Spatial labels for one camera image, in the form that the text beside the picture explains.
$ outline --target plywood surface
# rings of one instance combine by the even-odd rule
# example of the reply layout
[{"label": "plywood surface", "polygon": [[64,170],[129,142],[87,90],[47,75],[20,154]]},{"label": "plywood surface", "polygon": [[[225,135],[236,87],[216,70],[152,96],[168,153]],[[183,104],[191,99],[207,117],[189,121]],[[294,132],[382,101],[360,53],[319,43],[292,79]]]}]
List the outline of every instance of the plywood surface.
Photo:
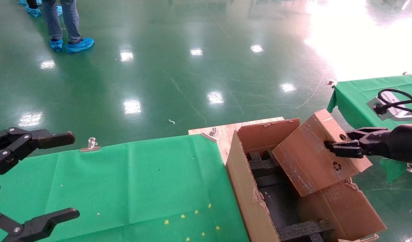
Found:
[{"label": "plywood surface", "polygon": [[[284,118],[283,117],[266,118],[266,119],[248,121],[248,122],[243,122],[243,123],[216,126],[218,132],[217,132],[217,135],[215,136],[215,139],[217,140],[219,151],[221,153],[221,157],[222,157],[222,160],[224,161],[224,164],[226,164],[227,162],[228,153],[230,151],[230,146],[231,146],[231,141],[232,141],[232,136],[234,134],[234,130],[238,131],[240,127],[246,126],[246,125],[264,124],[264,123],[271,123],[271,122],[276,122],[276,121],[281,121],[281,120],[284,120]],[[209,134],[212,128],[214,127],[193,129],[193,130],[189,130],[188,133],[190,135],[199,134],[199,133]]]}]

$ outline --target table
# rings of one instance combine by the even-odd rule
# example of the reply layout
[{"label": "table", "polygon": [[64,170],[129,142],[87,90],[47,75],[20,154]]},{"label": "table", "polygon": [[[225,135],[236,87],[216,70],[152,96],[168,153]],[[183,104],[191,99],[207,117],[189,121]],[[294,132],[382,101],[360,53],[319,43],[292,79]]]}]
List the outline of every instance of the table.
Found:
[{"label": "table", "polygon": [[80,211],[43,242],[249,242],[218,146],[200,134],[26,158],[0,185],[0,212],[21,223]]},{"label": "table", "polygon": [[[339,82],[335,86],[327,110],[332,112],[334,107],[338,106],[345,120],[354,129],[387,127],[391,130],[400,124],[412,124],[412,121],[393,121],[391,119],[381,121],[367,106],[366,103],[385,88],[399,89],[412,95],[412,75]],[[401,100],[407,99],[399,94],[397,97]],[[383,159],[381,166],[387,172],[387,182],[393,181],[406,171],[406,163],[404,162]]]}]

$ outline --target blue shoe cover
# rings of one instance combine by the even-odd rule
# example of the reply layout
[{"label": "blue shoe cover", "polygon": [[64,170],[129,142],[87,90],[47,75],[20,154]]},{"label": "blue shoe cover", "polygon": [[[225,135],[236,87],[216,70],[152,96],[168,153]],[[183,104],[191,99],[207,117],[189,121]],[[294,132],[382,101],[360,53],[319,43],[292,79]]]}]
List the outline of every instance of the blue shoe cover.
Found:
[{"label": "blue shoe cover", "polygon": [[34,17],[40,17],[41,16],[41,12],[40,9],[32,9],[30,7],[25,6],[26,12],[29,13],[30,15],[34,16]]},{"label": "blue shoe cover", "polygon": [[60,16],[63,13],[63,7],[62,6],[57,6],[57,14]]},{"label": "blue shoe cover", "polygon": [[56,52],[59,52],[63,49],[63,43],[64,40],[58,40],[58,41],[50,41],[50,47],[55,50]]},{"label": "blue shoe cover", "polygon": [[94,40],[92,38],[84,38],[81,43],[77,43],[77,44],[68,43],[67,52],[68,54],[81,52],[81,51],[89,49],[93,45],[94,45]]}]

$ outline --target open cardboard box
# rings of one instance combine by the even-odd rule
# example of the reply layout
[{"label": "open cardboard box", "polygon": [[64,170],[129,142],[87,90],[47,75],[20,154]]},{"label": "open cardboard box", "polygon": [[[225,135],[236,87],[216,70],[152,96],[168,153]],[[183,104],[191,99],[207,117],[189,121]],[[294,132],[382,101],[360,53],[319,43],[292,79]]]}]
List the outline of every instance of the open cardboard box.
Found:
[{"label": "open cardboard box", "polygon": [[246,153],[273,150],[300,196],[301,221],[326,219],[333,227],[326,241],[354,241],[386,227],[351,176],[372,164],[367,158],[336,157],[325,140],[342,141],[345,132],[324,109],[305,123],[289,119],[242,126],[234,131],[226,169],[252,242],[278,242],[264,196],[257,188]]}]

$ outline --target green tablecloth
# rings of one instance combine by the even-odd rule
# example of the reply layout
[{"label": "green tablecloth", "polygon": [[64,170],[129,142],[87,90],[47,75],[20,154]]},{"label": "green tablecloth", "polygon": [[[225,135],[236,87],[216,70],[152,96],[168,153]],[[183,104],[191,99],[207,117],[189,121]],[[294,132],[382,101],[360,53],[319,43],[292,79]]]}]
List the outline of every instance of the green tablecloth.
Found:
[{"label": "green tablecloth", "polygon": [[[387,78],[375,78],[357,81],[339,82],[335,87],[333,96],[327,110],[332,112],[338,106],[345,120],[355,129],[362,127],[387,127],[394,129],[400,124],[412,124],[412,121],[393,121],[387,119],[381,121],[367,106],[367,102],[378,95],[385,88],[399,89],[412,95],[412,76],[397,76]],[[401,100],[407,98],[397,94]],[[406,163],[383,159],[381,166],[387,172],[387,181],[391,182],[406,171]]]},{"label": "green tablecloth", "polygon": [[43,241],[249,242],[218,147],[201,135],[27,158],[0,185],[0,212],[18,222],[80,211]]}]

